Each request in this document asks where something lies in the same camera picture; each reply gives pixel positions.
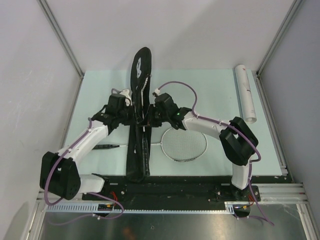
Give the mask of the black Crossway racket bag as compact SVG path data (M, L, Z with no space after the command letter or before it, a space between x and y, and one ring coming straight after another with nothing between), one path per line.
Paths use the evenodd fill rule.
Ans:
M126 178L132 183L141 183L150 174L152 129L147 127L146 117L150 106L151 76L152 53L145 46L135 54L130 72L133 120L129 126Z

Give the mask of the white shuttlecock tube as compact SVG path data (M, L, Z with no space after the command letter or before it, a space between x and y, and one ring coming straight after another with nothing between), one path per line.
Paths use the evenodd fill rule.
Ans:
M243 119L248 124L254 124L257 121L257 116L247 69L243 64L238 64L234 68L234 71Z

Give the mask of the black white badminton racket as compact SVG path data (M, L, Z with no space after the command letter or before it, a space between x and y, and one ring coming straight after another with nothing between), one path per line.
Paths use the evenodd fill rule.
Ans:
M202 156L208 146L203 133L189 130L175 130L172 159L176 162L190 162Z

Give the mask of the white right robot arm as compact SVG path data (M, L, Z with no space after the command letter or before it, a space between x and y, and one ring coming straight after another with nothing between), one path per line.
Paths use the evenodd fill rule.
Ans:
M230 194L242 201L252 190L252 163L261 160L257 150L259 144L251 129L240 117L223 122L197 115L194 108L178 107L172 97L159 94L156 90L152 118L148 123L152 127L169 123L175 130L193 131L220 140L224 153L232 162L232 178Z

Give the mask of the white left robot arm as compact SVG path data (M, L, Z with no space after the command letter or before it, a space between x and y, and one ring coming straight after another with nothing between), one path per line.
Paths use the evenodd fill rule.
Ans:
M98 199L110 196L111 188L105 179L95 173L80 174L84 157L119 125L127 126L133 120L133 104L129 96L113 93L100 111L88 118L88 127L70 145L57 152L46 152L41 161L39 185L44 199L51 206L48 194L71 200L77 194L93 193Z

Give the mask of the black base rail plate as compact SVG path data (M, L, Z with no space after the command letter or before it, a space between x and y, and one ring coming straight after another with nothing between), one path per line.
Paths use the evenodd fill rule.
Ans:
M122 205L152 210L217 210L226 202L245 203L255 196L261 200L259 184L271 184L281 176L254 176L252 190L240 199L231 192L230 177L152 176L141 183L132 183L121 176L111 176L97 195L79 193L75 201L106 203L105 197L117 197Z

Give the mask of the left aluminium frame post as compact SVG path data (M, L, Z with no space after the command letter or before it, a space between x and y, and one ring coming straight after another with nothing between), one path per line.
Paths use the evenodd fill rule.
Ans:
M46 17L50 27L52 28L55 36L57 37L62 49L64 50L66 56L68 57L71 65L73 66L74 70L76 71L78 77L82 80L84 77L84 71L82 70L60 24L58 23L55 14L53 13L49 3L47 0L37 0L44 16Z

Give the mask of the aluminium frame post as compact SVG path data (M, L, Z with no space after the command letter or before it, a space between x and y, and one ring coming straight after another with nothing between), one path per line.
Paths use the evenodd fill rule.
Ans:
M71 65L73 66L74 70L76 71L78 77L82 80L84 77L84 71L82 70L60 24L58 23L55 14L53 13L49 3L47 0L37 0L44 16L46 17L50 27L52 28L55 36L57 37L62 49L64 50L66 56L68 57Z
M299 13L304 3L305 3L305 0L294 0L292 2L270 46L268 47L266 54L264 55L259 67L256 70L256 75L258 77L263 73L267 64L272 59L273 55L275 54L277 48L279 47L281 41L285 37L285 34L289 30L290 26L292 25L294 19L296 18L297 14Z

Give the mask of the aluminium frame rail right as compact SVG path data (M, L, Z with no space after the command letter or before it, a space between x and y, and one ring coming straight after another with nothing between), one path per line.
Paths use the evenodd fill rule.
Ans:
M312 213L304 185L302 183L296 183L291 176L289 165L277 132L273 113L262 85L261 76L258 71L253 71L252 75L282 172L279 179L274 179L275 182L258 185L261 190L261 203L263 205L280 204L286 211L291 205L295 205L297 208L298 220L302 224L305 237L308 240L318 240L320 238L320 230Z

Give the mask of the right aluminium frame post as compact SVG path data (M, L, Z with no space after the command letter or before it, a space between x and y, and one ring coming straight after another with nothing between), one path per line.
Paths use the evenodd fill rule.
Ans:
M305 3L305 0L294 0L292 2L270 46L268 47L266 54L264 55L259 67L256 70L256 75L258 77L263 73L267 64L272 59L273 55L275 54L277 48L279 47L281 41L285 37L285 34L289 30L290 26L292 25L294 19L296 18L297 14L299 13L304 3Z

